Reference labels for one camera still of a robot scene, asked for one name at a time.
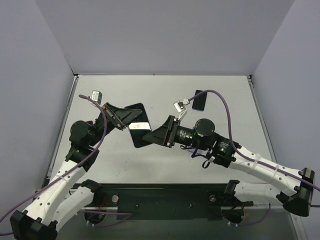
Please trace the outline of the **lilac phone case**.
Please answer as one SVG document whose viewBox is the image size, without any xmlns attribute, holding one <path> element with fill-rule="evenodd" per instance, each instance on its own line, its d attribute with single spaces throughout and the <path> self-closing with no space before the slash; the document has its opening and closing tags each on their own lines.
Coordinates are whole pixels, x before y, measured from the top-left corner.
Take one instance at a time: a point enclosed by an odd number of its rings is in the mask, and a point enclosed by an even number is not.
<svg viewBox="0 0 320 240">
<path fill-rule="evenodd" d="M 190 153 L 193 153 L 196 149 L 194 147 L 188 147 L 187 151 Z M 196 154 L 201 154 L 203 151 L 200 149 L 197 149 Z"/>
</svg>

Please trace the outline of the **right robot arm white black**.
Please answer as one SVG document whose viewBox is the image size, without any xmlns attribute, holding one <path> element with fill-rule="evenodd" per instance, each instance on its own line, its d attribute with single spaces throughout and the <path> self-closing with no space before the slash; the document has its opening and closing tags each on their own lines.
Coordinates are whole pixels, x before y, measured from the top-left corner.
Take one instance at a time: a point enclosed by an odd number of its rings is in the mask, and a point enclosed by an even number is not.
<svg viewBox="0 0 320 240">
<path fill-rule="evenodd" d="M 230 205 L 241 203 L 265 203 L 282 206 L 286 211 L 307 217 L 310 214 L 315 190 L 313 170 L 292 169 L 279 165 L 253 153 L 244 146 L 215 132 L 214 123 L 199 119 L 193 128 L 180 125 L 169 116 L 159 128 L 143 136 L 143 140 L 171 148 L 176 143 L 183 150 L 192 150 L 192 158 L 204 158 L 202 168 L 216 164 L 238 170 L 260 179 L 261 183 L 230 180 L 223 192 L 224 201 Z"/>
</svg>

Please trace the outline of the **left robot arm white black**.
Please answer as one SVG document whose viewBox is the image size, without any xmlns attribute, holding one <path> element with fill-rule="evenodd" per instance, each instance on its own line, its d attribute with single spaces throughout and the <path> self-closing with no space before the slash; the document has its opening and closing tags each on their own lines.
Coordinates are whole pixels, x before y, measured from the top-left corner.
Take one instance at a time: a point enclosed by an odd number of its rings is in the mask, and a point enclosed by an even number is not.
<svg viewBox="0 0 320 240">
<path fill-rule="evenodd" d="M 95 121 L 76 121 L 70 128 L 71 147 L 56 175 L 38 191 L 38 196 L 23 211 L 10 217 L 16 240 L 54 240 L 60 229 L 87 205 L 97 206 L 104 200 L 101 184 L 86 180 L 71 195 L 70 189 L 96 161 L 104 137 L 114 129 L 123 130 L 139 115 L 140 109 L 118 108 L 109 103 Z"/>
</svg>

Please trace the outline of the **blue phone black screen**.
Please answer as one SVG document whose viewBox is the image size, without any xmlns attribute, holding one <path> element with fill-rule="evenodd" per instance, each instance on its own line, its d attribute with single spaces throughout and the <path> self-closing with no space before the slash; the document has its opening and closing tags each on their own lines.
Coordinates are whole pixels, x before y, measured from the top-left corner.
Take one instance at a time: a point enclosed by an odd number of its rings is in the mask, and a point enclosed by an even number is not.
<svg viewBox="0 0 320 240">
<path fill-rule="evenodd" d="M 206 92 L 201 94 L 198 97 L 195 97 L 192 102 L 192 109 L 195 111 L 203 112 L 205 110 L 206 100 L 207 100 Z"/>
</svg>

